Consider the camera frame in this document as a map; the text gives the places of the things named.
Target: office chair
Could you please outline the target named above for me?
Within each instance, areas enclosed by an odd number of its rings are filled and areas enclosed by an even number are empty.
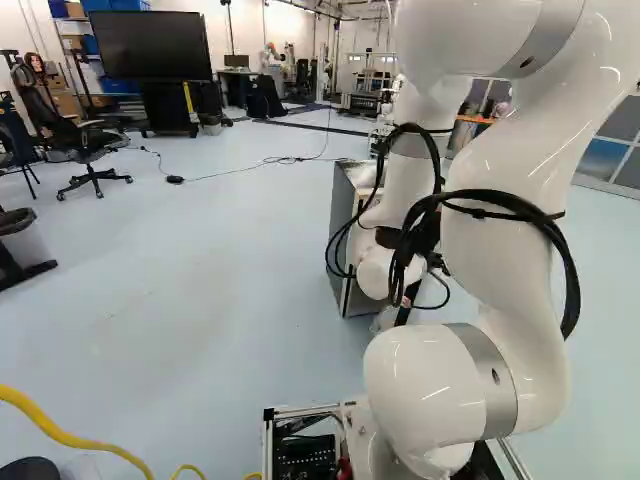
[[[46,139],[46,147],[66,151],[71,160],[87,168],[86,174],[72,176],[70,185],[58,190],[56,198],[59,201],[65,200],[67,192],[89,182],[93,183],[98,198],[104,197],[99,180],[124,180],[126,183],[133,183],[133,177],[118,175],[113,168],[95,171],[91,166],[107,153],[128,145],[130,140],[127,136],[100,129],[103,120],[90,120],[76,125],[69,117],[64,117],[51,108],[31,82],[20,85],[19,91],[34,126],[39,131],[46,128],[53,134]]]

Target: yellow cable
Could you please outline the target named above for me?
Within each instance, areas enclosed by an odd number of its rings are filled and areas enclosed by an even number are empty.
[[[47,414],[44,413],[38,405],[36,405],[29,397],[27,397],[24,393],[19,392],[7,385],[0,385],[0,400],[4,400],[7,403],[10,403],[18,410],[22,411],[33,423],[35,423],[40,430],[42,430],[48,437],[52,438],[58,443],[62,445],[66,445],[71,448],[79,448],[82,450],[98,450],[102,452],[110,452],[119,457],[124,458],[129,463],[138,467],[144,474],[147,480],[154,480],[153,473],[147,465],[140,460],[135,455],[127,452],[124,448],[120,448],[117,445],[110,445],[108,443],[95,442],[93,440],[87,440],[85,438],[79,438],[70,433],[63,431],[60,427],[58,427],[53,420],[47,417]],[[198,476],[202,480],[207,480],[207,477],[198,470],[198,468],[193,465],[182,465],[176,472],[171,476],[171,480],[176,480],[181,472],[184,470],[191,470],[198,474]]]
[[[202,473],[198,467],[194,467],[193,465],[182,465],[178,470],[175,471],[173,475],[171,475],[170,480],[176,480],[180,476],[180,473],[182,473],[184,470],[191,470],[192,472],[196,472],[196,474],[202,480],[207,480],[207,477],[204,476],[204,473]]]

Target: industrial robot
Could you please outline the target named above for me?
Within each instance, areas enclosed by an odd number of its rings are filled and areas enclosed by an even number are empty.
[[[395,122],[441,132],[432,135],[440,151],[470,77],[513,84],[513,112],[457,155],[446,191],[504,192],[545,220],[562,216],[593,135],[638,81],[640,57],[630,46],[640,41],[640,3],[399,0],[395,22],[408,80]],[[428,158],[417,133],[397,139],[383,198],[359,218],[356,236],[407,228],[408,212],[433,193]],[[455,281],[477,298],[478,318],[392,328],[368,346],[368,405],[359,412],[368,434],[349,447],[352,459],[362,453],[367,468],[360,471],[370,478],[449,478],[474,442],[546,427],[569,402],[569,361],[550,286],[552,243],[502,206],[475,198],[449,205],[442,207],[440,249]],[[387,297],[393,249],[372,237],[356,244],[360,287]],[[414,255],[404,285],[425,271],[426,259]]]

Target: light blue floor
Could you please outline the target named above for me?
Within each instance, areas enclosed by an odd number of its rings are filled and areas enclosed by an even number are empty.
[[[327,112],[303,115],[322,124]],[[345,128],[339,119],[332,126]],[[325,137],[242,122],[218,137],[132,138],[161,152],[165,170],[196,177],[266,156],[311,156]],[[366,138],[332,135],[324,157],[366,150]],[[132,450],[158,479],[181,463],[209,480],[240,479],[259,469],[263,408],[362,392],[368,321],[339,318],[324,270],[330,162],[182,186],[167,184],[156,159],[139,151],[96,166],[136,183],[105,181],[103,200],[86,186],[58,203],[55,191],[81,166],[38,166],[35,202],[18,175],[0,178],[0,204],[34,206],[61,264],[0,294],[0,382],[27,392],[63,428]],[[563,227],[584,295],[570,345],[575,394],[556,425],[515,442],[535,478],[564,478],[579,460],[590,468],[572,478],[638,471],[638,218],[638,202],[572,189]],[[471,319],[473,308],[454,287],[438,318]],[[78,458],[9,406],[0,405],[0,425],[0,464]],[[140,478],[107,454],[91,458],[104,480]]]

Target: black tv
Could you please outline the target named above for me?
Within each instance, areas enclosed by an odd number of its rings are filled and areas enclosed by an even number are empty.
[[[197,12],[89,13],[105,74],[140,81],[211,81],[204,17]]]

